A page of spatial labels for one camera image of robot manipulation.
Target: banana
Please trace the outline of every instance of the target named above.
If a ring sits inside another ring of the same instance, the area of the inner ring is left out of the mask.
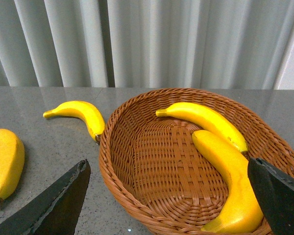
[[[224,116],[215,110],[191,102],[177,102],[166,109],[158,109],[157,117],[174,117],[191,121],[207,131],[224,138],[243,154],[248,151],[245,138]]]
[[[93,104],[86,101],[73,100],[64,102],[55,109],[44,112],[43,116],[44,118],[54,116],[79,118],[84,121],[88,133],[97,143],[100,143],[100,136],[105,128],[105,122],[100,111]]]
[[[220,214],[201,230],[232,234],[256,230],[263,213],[247,176],[248,160],[224,139],[209,131],[194,131],[192,140],[199,153],[221,174],[229,189]]]
[[[22,141],[12,131],[0,129],[0,202],[15,191],[24,161]]]

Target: white curtain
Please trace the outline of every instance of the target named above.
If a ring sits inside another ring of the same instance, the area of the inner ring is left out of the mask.
[[[0,86],[283,89],[292,39],[294,0],[0,0]]]

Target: woven basket rim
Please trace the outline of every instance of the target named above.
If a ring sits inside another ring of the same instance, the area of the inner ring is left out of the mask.
[[[136,199],[124,186],[121,180],[117,177],[117,175],[114,172],[114,169],[112,167],[112,162],[110,158],[104,158],[104,156],[110,156],[110,148],[106,147],[103,141],[107,140],[107,143],[110,142],[110,138],[112,135],[112,132],[114,130],[114,127],[117,125],[118,119],[122,116],[122,114],[125,112],[125,110],[131,106],[133,103],[137,102],[138,100],[142,100],[146,97],[149,97],[151,95],[158,95],[162,93],[201,93],[205,92],[207,94],[213,94],[219,98],[222,98],[222,101],[224,103],[235,103],[238,106],[242,108],[242,110],[248,111],[248,115],[250,118],[253,119],[253,121],[257,122],[264,122],[255,112],[250,110],[248,107],[245,105],[232,100],[228,97],[225,97],[223,95],[203,90],[203,89],[195,89],[195,88],[162,88],[162,89],[155,89],[151,90],[142,94],[138,94],[126,102],[124,102],[121,106],[119,106],[109,117],[109,120],[107,122],[106,128],[101,136],[101,143],[100,143],[100,152],[99,152],[99,167],[101,174],[103,176],[105,184],[108,186],[109,190],[111,191],[110,187],[116,188],[116,191],[113,191],[112,194],[116,198],[116,200],[122,204],[122,206],[125,208],[127,212],[134,212],[139,210],[141,213],[141,217],[139,220],[147,225],[148,224],[153,224],[153,225],[159,225],[159,230],[153,230],[153,232],[161,233],[161,234],[181,234],[178,233],[178,230],[172,230],[170,229],[172,227],[172,224],[174,224],[174,227],[176,228],[189,228],[189,231],[194,231],[193,229],[195,226],[188,225],[186,223],[182,223],[179,221],[173,221],[171,218],[166,218],[163,217],[162,215],[158,214],[157,212],[151,210],[148,206],[142,204],[138,199]],[[278,137],[279,142],[283,143],[290,151],[292,151],[294,155],[294,151],[292,150],[291,146],[284,140],[282,139],[271,127],[270,131],[273,135]],[[199,232],[196,230],[197,234],[207,234],[207,235],[214,235],[215,233],[207,233],[207,232]]]

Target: wicker basket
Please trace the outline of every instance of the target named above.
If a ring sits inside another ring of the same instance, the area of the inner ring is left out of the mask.
[[[111,115],[101,136],[99,165],[116,200],[156,235],[214,234],[200,228],[225,203],[225,182],[193,145],[200,127],[158,118],[179,102],[204,104],[244,135],[251,157],[261,157],[294,177],[294,151],[255,113],[224,96],[197,89],[160,89],[138,95]],[[273,234],[267,221],[253,235]]]

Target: granite countertop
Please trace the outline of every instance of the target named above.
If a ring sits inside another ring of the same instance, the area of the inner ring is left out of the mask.
[[[98,165],[99,145],[77,118],[46,120],[43,112],[67,100],[93,103],[108,121],[128,99],[150,91],[138,88],[0,87],[0,128],[16,133],[25,145],[25,165],[17,190],[0,205],[0,223],[25,206],[80,160],[92,174],[76,235],[151,234],[132,218],[105,186]],[[257,113],[294,150],[294,91],[209,90]]]

